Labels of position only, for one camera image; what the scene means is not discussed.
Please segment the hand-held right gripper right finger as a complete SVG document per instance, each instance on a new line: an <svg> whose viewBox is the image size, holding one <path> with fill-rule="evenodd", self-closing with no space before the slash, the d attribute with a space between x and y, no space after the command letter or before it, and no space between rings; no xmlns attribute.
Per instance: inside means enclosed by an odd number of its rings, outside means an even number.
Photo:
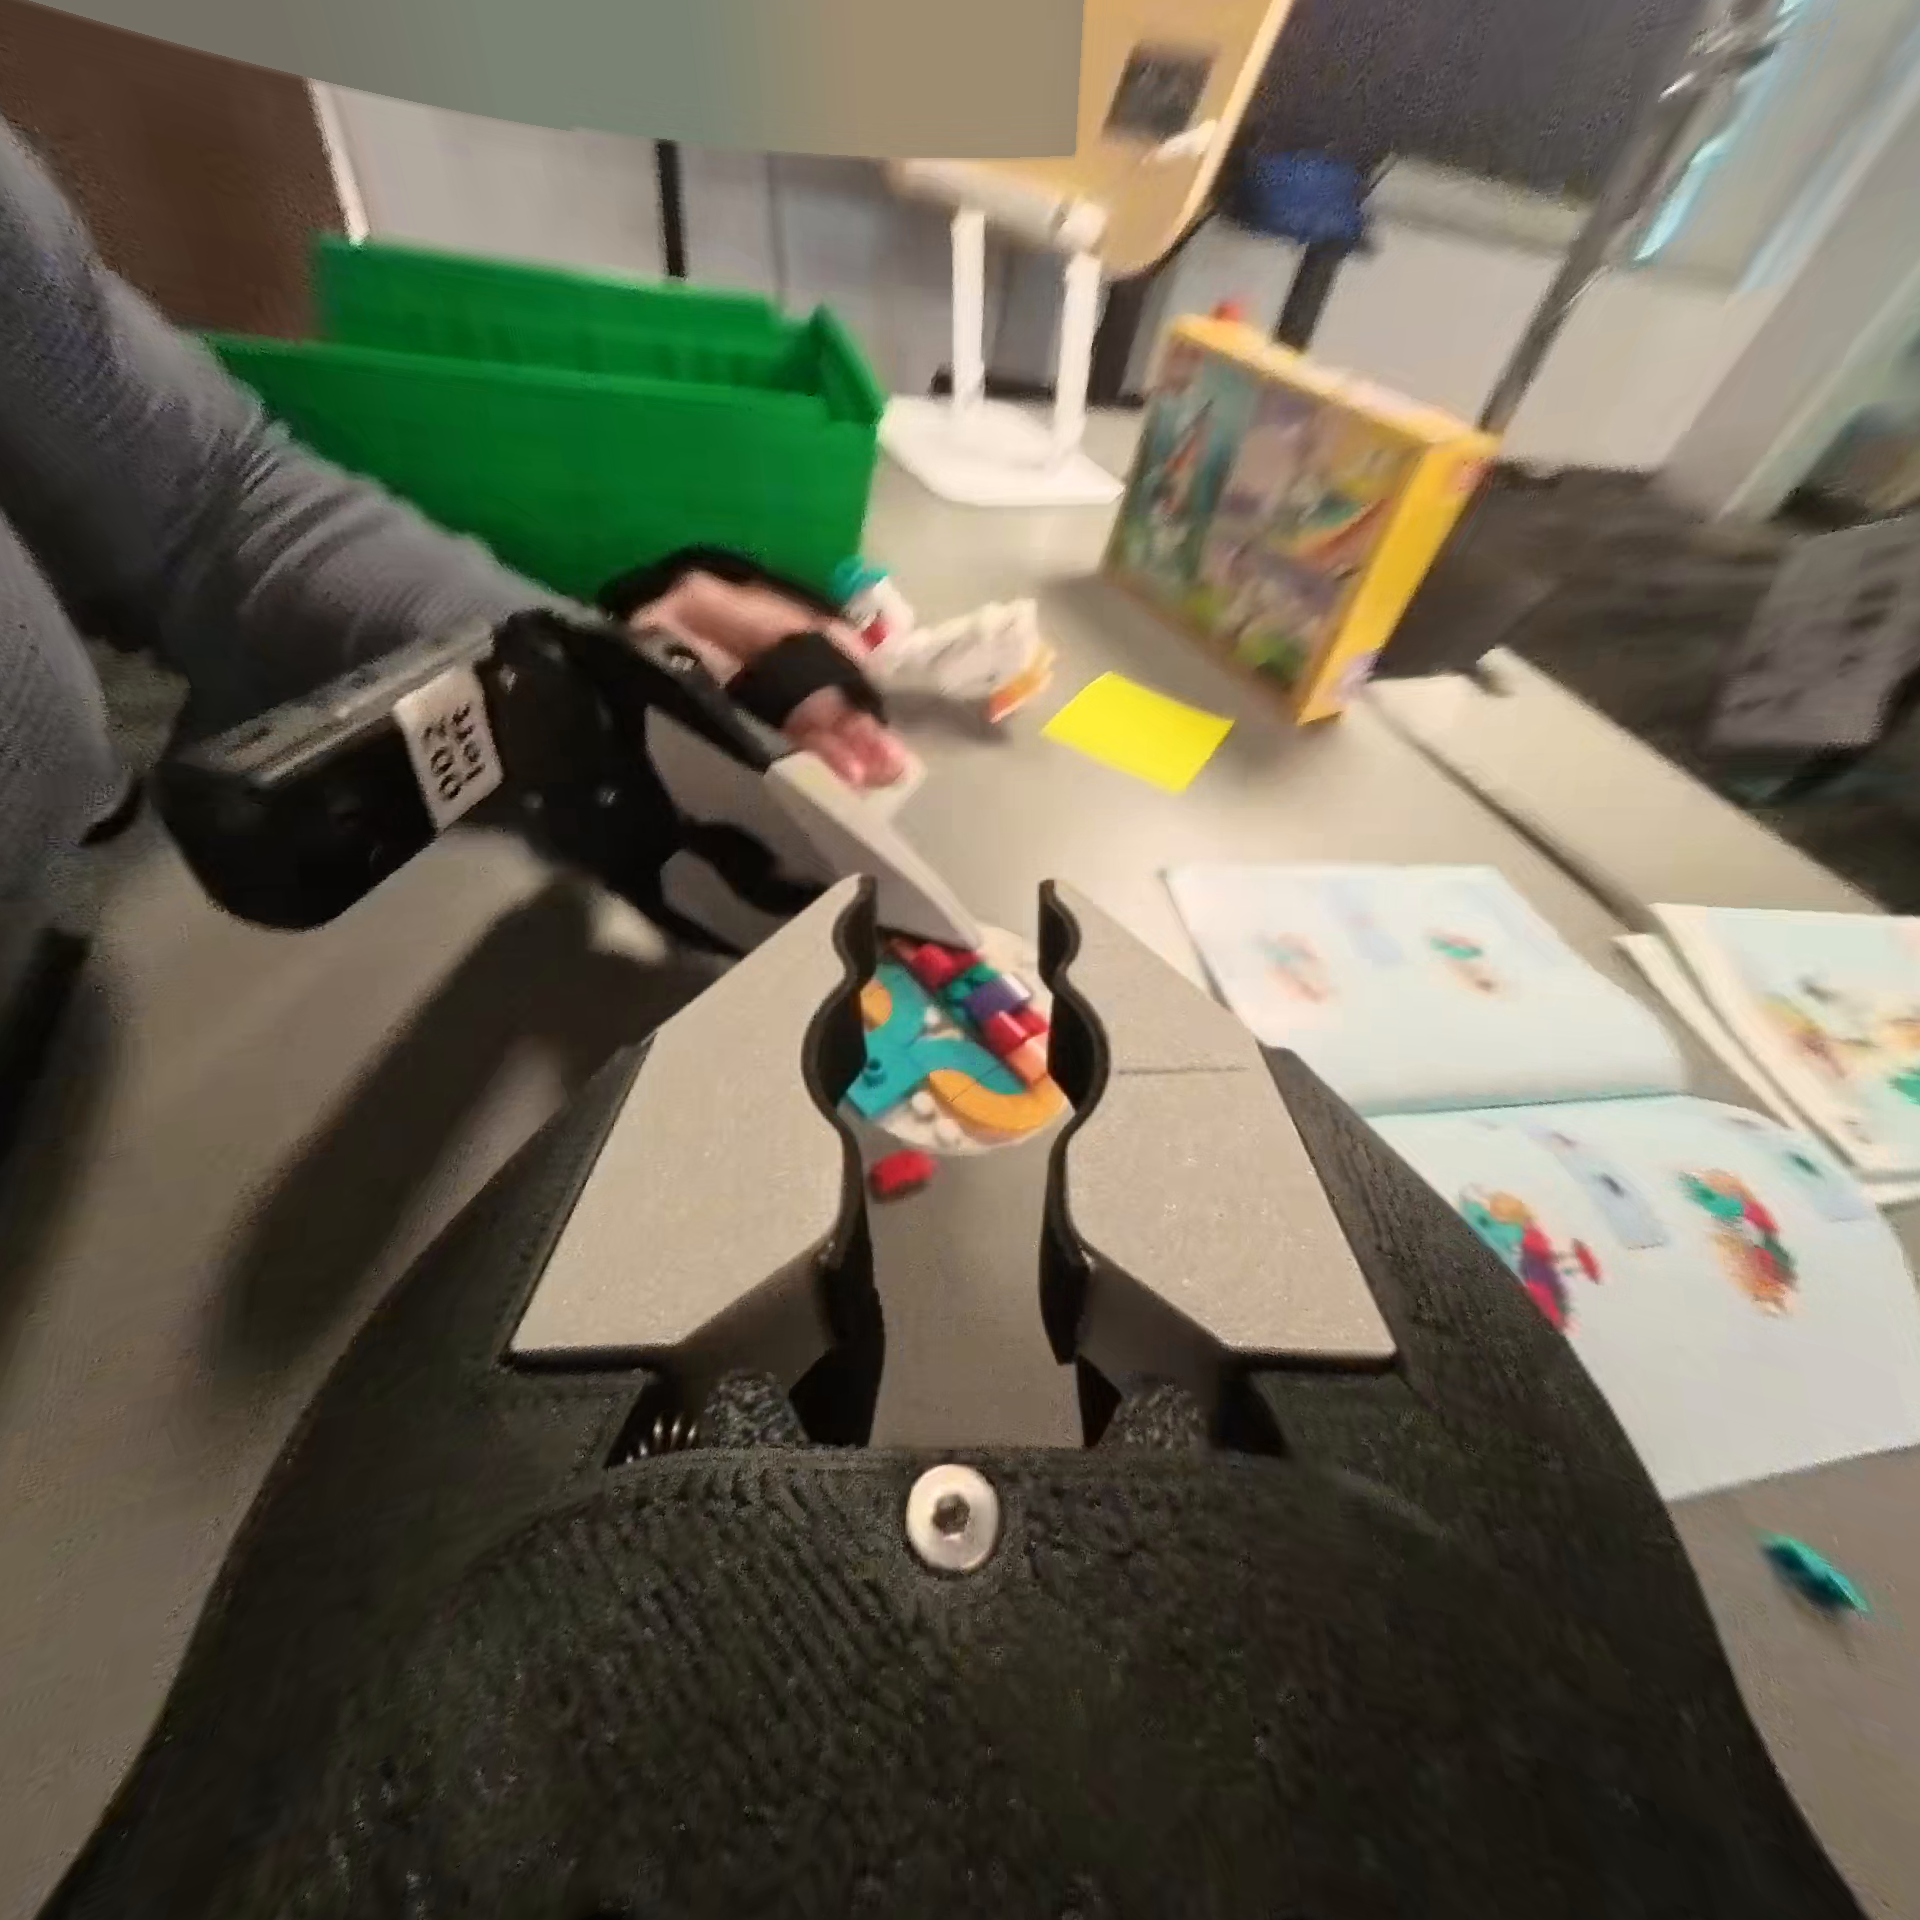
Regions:
<svg viewBox="0 0 1920 1920"><path fill-rule="evenodd" d="M1087 889L1039 887L1048 1153L1039 1307L1082 1441L1174 1388L1206 1439L1271 1370L1396 1364L1362 1258L1255 1035Z"/></svg>

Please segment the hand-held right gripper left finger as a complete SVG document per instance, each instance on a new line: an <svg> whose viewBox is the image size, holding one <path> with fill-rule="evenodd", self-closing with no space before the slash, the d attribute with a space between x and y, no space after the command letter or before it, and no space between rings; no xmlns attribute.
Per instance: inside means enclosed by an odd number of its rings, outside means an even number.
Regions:
<svg viewBox="0 0 1920 1920"><path fill-rule="evenodd" d="M874 1402L884 1316L843 1097L874 885L837 879L640 1046L512 1330L520 1367L730 1370Z"/></svg>

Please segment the colourful lego build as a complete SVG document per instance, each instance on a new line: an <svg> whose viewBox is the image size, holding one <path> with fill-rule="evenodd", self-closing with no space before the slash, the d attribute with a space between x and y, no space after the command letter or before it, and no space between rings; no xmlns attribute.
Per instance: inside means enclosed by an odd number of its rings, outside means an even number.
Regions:
<svg viewBox="0 0 1920 1920"><path fill-rule="evenodd" d="M1020 934L991 925L975 947L880 936L860 1022L864 1065L843 1110L905 1149L980 1157L1068 1117L1048 1071L1052 991Z"/></svg>

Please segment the person's left forearm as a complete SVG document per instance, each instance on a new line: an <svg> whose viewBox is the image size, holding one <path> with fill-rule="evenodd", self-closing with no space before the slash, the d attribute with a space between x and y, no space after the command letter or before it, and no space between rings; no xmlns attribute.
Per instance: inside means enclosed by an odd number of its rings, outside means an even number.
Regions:
<svg viewBox="0 0 1920 1920"><path fill-rule="evenodd" d="M87 638L151 651L233 724L534 609L572 612L270 419L3 126L3 887L122 795Z"/></svg>

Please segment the open lego instruction booklet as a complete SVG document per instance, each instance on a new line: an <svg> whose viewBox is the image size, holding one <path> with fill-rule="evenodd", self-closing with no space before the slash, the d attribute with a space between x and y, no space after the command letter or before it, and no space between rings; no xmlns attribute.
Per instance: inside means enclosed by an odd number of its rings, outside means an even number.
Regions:
<svg viewBox="0 0 1920 1920"><path fill-rule="evenodd" d="M1830 1146L1695 1097L1490 865L1181 863L1218 995L1504 1262L1671 1499L1917 1446L1917 1281Z"/></svg>

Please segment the yellow lego set box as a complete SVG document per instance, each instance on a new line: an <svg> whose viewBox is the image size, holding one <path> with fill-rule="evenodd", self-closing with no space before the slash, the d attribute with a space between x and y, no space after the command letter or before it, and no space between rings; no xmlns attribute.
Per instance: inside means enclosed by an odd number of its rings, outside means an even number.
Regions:
<svg viewBox="0 0 1920 1920"><path fill-rule="evenodd" d="M1232 304L1164 328L1104 573L1265 685L1354 708L1500 459L1443 407L1273 344Z"/></svg>

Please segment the teal lego piece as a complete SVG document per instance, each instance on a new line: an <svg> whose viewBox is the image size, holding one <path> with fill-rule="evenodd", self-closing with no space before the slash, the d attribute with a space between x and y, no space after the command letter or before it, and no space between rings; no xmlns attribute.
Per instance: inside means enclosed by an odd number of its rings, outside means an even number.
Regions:
<svg viewBox="0 0 1920 1920"><path fill-rule="evenodd" d="M1765 1533L1761 1551L1776 1578L1821 1614L1871 1614L1871 1602L1830 1555L1793 1533Z"/></svg>

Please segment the person's left hand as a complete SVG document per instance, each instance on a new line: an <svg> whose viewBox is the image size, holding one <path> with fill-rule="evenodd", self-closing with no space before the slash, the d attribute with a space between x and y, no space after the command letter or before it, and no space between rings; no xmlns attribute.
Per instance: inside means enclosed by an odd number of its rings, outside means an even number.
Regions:
<svg viewBox="0 0 1920 1920"><path fill-rule="evenodd" d="M730 546L692 545L600 584L599 609L690 645L741 711L857 787L905 777L872 645L816 590Z"/></svg>

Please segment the white plastic parts bag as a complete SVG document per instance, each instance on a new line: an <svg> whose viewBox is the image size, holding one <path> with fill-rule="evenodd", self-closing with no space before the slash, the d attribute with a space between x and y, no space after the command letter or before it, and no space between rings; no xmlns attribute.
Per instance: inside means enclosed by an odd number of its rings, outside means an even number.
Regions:
<svg viewBox="0 0 1920 1920"><path fill-rule="evenodd" d="M830 597L857 629L880 689L963 708L998 724L1053 678L1053 645L1033 597L923 621L895 577L866 559L837 562Z"/></svg>

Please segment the green plastic bin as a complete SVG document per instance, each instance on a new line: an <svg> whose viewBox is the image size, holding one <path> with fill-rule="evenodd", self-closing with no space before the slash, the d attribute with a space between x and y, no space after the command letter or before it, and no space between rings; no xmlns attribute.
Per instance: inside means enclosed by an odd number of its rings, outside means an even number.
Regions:
<svg viewBox="0 0 1920 1920"><path fill-rule="evenodd" d="M864 546L884 390L827 312L725 328L389 307L206 347L320 456L595 597L684 546L826 590Z"/></svg>
<svg viewBox="0 0 1920 1920"><path fill-rule="evenodd" d="M463 362L803 390L810 322L747 293L399 245L314 239L321 339Z"/></svg>

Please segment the yellow sticky note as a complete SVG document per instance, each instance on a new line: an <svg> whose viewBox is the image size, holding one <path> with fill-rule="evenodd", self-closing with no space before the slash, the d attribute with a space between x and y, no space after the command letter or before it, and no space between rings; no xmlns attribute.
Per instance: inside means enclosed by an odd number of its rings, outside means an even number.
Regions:
<svg viewBox="0 0 1920 1920"><path fill-rule="evenodd" d="M1104 672L1039 735L1097 766L1186 795L1233 733L1229 715L1192 708L1128 675Z"/></svg>

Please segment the white table base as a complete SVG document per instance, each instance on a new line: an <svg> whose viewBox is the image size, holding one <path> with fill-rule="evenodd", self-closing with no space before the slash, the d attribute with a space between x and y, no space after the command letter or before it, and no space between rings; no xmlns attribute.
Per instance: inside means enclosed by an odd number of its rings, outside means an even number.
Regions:
<svg viewBox="0 0 1920 1920"><path fill-rule="evenodd" d="M953 362L947 395L895 395L880 414L880 450L923 491L974 510L1108 510L1118 478L1087 451L1093 334L1104 267L1079 245L1079 212L1048 208L1035 236L1060 255L1053 403L1048 414L987 395L987 226L982 203L953 212Z"/></svg>

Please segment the wooden chair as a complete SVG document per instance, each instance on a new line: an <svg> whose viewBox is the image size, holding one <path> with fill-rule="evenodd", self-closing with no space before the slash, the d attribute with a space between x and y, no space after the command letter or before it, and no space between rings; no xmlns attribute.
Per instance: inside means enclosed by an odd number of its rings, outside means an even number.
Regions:
<svg viewBox="0 0 1920 1920"><path fill-rule="evenodd" d="M1146 276L1206 212L1286 12L1292 3L1082 3L1068 155L895 157L884 177L1021 247L1091 255L1108 280Z"/></svg>

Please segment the blue round object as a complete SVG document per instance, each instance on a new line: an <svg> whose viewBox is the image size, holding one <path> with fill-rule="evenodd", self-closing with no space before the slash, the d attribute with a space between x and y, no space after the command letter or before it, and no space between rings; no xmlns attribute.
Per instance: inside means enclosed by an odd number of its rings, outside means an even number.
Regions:
<svg viewBox="0 0 1920 1920"><path fill-rule="evenodd" d="M1255 153L1243 164L1233 217L1302 249L1354 255L1374 236L1374 172L1318 149Z"/></svg>

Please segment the metal pole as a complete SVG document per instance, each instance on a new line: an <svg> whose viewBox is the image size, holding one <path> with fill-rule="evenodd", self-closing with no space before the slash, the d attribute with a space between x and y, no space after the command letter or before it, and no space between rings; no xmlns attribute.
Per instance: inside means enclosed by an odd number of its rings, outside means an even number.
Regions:
<svg viewBox="0 0 1920 1920"><path fill-rule="evenodd" d="M1748 78L1779 50L1787 17L1788 3L1704 3L1684 60L1634 114L1619 157L1508 354L1476 415L1480 430L1508 436L1579 299L1640 247L1698 153L1732 118Z"/></svg>

